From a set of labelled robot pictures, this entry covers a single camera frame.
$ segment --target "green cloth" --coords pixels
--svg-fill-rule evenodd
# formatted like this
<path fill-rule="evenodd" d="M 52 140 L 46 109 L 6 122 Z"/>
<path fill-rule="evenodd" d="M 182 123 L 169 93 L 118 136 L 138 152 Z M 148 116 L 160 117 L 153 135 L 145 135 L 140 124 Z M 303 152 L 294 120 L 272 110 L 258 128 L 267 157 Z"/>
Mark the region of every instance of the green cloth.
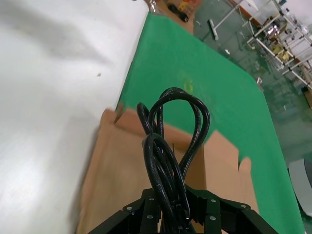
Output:
<path fill-rule="evenodd" d="M 149 109 L 169 87 L 201 99 L 211 114 L 209 134 L 219 130 L 252 160 L 261 216 L 280 234 L 304 226 L 264 95 L 253 78 L 171 20 L 149 14 L 120 100 Z M 164 106 L 164 121 L 189 133 L 194 114 L 177 100 Z"/>

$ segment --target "white table surface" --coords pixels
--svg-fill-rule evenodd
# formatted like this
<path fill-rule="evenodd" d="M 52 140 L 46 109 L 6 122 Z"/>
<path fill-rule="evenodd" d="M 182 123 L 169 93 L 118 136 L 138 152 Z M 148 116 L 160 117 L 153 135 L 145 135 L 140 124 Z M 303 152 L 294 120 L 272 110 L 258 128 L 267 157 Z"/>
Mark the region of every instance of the white table surface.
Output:
<path fill-rule="evenodd" d="M 1 233 L 73 233 L 147 14 L 143 0 L 0 0 Z"/>

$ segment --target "wire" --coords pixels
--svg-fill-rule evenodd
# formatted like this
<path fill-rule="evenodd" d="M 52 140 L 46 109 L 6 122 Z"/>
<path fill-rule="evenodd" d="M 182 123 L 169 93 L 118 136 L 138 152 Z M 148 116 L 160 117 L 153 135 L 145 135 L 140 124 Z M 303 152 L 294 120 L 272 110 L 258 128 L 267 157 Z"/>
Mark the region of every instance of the wire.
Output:
<path fill-rule="evenodd" d="M 193 137 L 180 164 L 177 163 L 173 151 L 164 140 L 163 126 L 163 105 L 177 99 L 188 101 L 195 116 Z M 136 111 L 146 134 L 143 153 L 147 174 L 163 213 L 161 232 L 189 232 L 192 230 L 191 214 L 184 180 L 192 160 L 208 133 L 209 111 L 201 100 L 180 88 L 165 90 L 150 111 L 143 103 L 137 104 Z"/>

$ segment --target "floor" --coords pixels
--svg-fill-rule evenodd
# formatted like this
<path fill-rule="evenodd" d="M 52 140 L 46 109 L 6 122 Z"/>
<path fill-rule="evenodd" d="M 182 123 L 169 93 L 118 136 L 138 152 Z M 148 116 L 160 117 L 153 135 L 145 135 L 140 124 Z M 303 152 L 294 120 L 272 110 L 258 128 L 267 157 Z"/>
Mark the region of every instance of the floor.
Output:
<path fill-rule="evenodd" d="M 217 28 L 219 40 L 215 41 L 207 21 L 212 19 L 216 25 L 231 8 L 226 0 L 204 0 L 195 14 L 194 36 L 255 80 L 259 77 L 262 79 L 261 88 L 286 164 L 301 158 L 312 159 L 312 110 L 301 92 L 303 84 L 294 75 L 284 76 L 278 72 L 278 62 L 257 43 L 253 43 L 254 50 L 246 44 L 251 32 L 247 27 L 242 27 L 246 18 L 239 10 Z M 305 217 L 304 223 L 307 233 L 312 233 L 311 220 Z"/>

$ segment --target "box on floor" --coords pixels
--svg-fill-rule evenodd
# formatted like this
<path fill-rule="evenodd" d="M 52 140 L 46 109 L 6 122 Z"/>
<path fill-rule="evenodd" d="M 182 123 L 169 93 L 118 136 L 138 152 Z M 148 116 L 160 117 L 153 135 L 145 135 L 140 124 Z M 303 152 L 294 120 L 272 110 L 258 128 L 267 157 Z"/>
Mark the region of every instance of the box on floor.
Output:
<path fill-rule="evenodd" d="M 183 157 L 192 136 L 165 124 L 165 139 L 174 145 L 178 161 Z M 139 199 L 150 188 L 145 169 L 142 140 L 145 133 L 133 110 L 123 114 L 105 110 L 97 142 L 81 189 L 78 234 L 85 234 Z M 249 204 L 258 212 L 251 179 L 251 161 L 238 165 L 238 149 L 215 131 L 195 156 L 186 176 L 194 189 L 210 190 L 216 195 Z"/>

